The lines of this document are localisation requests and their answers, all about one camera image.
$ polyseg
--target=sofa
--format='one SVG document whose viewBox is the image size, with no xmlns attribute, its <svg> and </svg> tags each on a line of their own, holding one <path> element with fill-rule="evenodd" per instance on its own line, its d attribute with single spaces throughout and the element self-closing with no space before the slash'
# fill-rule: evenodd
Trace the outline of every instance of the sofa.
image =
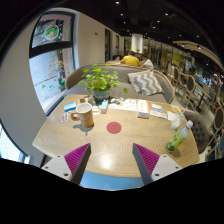
<svg viewBox="0 0 224 224">
<path fill-rule="evenodd" d="M 122 80 L 124 78 L 125 83 L 121 83 L 120 85 L 117 86 L 117 88 L 112 88 L 110 92 L 110 97 L 143 99 L 143 100 L 156 101 L 161 103 L 171 103 L 173 101 L 175 93 L 170 81 L 167 79 L 167 77 L 164 74 L 162 74 L 161 72 L 155 69 L 147 69 L 142 67 L 120 65 L 120 64 L 111 64 L 111 67 L 106 67 L 106 63 L 97 64 L 97 66 L 101 67 L 102 69 L 108 69 L 111 73 L 114 71 L 117 71 L 119 80 Z M 82 86 L 78 86 L 79 81 L 84 79 L 82 75 L 83 75 L 83 70 L 85 69 L 91 70 L 92 65 L 82 66 L 70 74 L 70 76 L 67 78 L 65 83 L 67 89 L 64 93 L 64 97 L 66 97 L 68 94 L 81 94 L 81 95 L 89 94 L 89 92 L 85 90 L 86 86 L 84 84 Z M 154 74 L 164 91 L 163 94 L 160 93 L 160 94 L 154 94 L 151 96 L 143 96 L 141 93 L 136 93 L 134 87 L 131 85 L 129 81 L 129 77 L 127 74 L 141 72 L 144 70 L 154 71 Z M 123 93 L 122 90 L 124 88 L 128 89 L 127 94 Z"/>
</svg>

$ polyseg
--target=red circle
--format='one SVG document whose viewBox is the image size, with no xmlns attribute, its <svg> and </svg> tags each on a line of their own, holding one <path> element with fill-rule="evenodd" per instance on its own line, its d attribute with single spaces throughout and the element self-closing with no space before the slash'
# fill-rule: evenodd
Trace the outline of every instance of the red circle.
<svg viewBox="0 0 224 224">
<path fill-rule="evenodd" d="M 117 122 L 110 122 L 107 125 L 107 131 L 110 132 L 111 134 L 117 134 L 118 132 L 121 131 L 121 125 Z"/>
</svg>

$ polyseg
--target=water bottle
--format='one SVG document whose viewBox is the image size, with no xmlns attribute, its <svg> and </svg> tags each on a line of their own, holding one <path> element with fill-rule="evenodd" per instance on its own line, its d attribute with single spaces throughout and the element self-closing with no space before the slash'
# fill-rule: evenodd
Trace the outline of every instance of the water bottle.
<svg viewBox="0 0 224 224">
<path fill-rule="evenodd" d="M 174 149 L 177 148 L 178 145 L 180 145 L 184 139 L 188 137 L 188 132 L 193 126 L 192 121 L 188 121 L 186 127 L 180 128 L 176 134 L 173 136 L 172 140 L 169 141 L 166 145 L 166 149 L 168 152 L 173 152 Z"/>
</svg>

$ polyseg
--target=coffee mug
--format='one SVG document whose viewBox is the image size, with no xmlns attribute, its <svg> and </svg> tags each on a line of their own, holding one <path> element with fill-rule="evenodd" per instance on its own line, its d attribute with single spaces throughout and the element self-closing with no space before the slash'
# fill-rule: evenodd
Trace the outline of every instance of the coffee mug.
<svg viewBox="0 0 224 224">
<path fill-rule="evenodd" d="M 71 119 L 73 121 L 81 121 L 85 128 L 90 128 L 93 123 L 92 105 L 90 103 L 81 103 L 76 107 L 76 110 L 71 112 Z"/>
</svg>

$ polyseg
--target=floor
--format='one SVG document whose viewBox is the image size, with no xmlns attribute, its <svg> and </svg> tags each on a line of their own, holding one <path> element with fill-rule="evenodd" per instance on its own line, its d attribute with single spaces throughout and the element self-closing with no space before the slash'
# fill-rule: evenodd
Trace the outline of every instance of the floor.
<svg viewBox="0 0 224 224">
<path fill-rule="evenodd" d="M 183 92 L 182 90 L 180 90 L 179 92 L 180 92 L 179 94 L 176 93 L 175 98 L 171 104 L 178 106 L 180 109 L 185 109 L 184 104 L 186 103 L 186 100 L 183 100 L 183 103 L 181 102 L 181 95 L 183 94 Z M 194 112 L 192 107 L 190 106 L 189 106 L 189 109 L 187 110 Z M 214 118 L 213 113 L 209 110 L 207 114 L 205 114 L 204 112 L 201 112 L 200 116 L 203 117 L 206 127 L 209 128 Z M 206 152 L 207 152 L 207 149 L 204 151 L 204 153 L 199 155 L 200 159 L 196 164 L 205 162 Z M 80 183 L 80 186 L 84 188 L 100 189 L 100 190 L 125 190 L 125 189 L 132 189 L 132 188 L 140 188 L 144 186 L 144 184 L 141 178 L 109 177 L 109 176 L 102 176 L 102 175 L 85 171 L 82 181 Z"/>
</svg>

